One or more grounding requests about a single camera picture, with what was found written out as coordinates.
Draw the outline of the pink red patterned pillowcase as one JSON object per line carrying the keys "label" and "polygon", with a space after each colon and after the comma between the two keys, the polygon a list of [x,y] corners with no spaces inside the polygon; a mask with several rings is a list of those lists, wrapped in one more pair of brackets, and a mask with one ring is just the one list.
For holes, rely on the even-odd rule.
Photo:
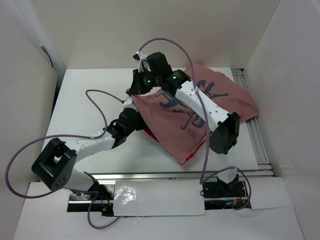
{"label": "pink red patterned pillowcase", "polygon": [[204,113],[207,113],[208,119],[214,114],[209,101],[231,114],[237,113],[242,123],[259,115],[251,95],[225,74],[199,63],[185,69],[188,76],[192,72],[195,73],[194,85],[198,87],[201,97],[193,92],[191,98],[204,103],[204,106],[197,103],[196,111],[161,89],[149,95],[132,96],[137,111],[148,127],[146,132],[163,145],[180,165],[188,161],[206,139]]}

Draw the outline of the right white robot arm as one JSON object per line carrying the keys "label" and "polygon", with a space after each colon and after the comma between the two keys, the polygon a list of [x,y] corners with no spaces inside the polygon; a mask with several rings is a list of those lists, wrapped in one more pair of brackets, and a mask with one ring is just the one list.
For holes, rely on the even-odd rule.
{"label": "right white robot arm", "polygon": [[227,155],[237,143],[240,116],[215,103],[196,84],[195,69],[173,70],[165,55],[137,51],[137,68],[126,93],[145,130],[183,165],[204,141],[207,150]]}

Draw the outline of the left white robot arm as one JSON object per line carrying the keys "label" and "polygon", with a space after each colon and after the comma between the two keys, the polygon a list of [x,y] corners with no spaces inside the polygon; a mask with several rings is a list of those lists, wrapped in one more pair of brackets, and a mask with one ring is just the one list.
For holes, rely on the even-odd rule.
{"label": "left white robot arm", "polygon": [[48,142],[31,170],[53,192],[62,188],[75,190],[88,200],[97,197],[105,188],[88,172],[76,170],[79,161],[123,144],[134,131],[142,130],[145,122],[133,108],[124,108],[119,117],[101,133],[101,137],[62,141],[55,137]]}

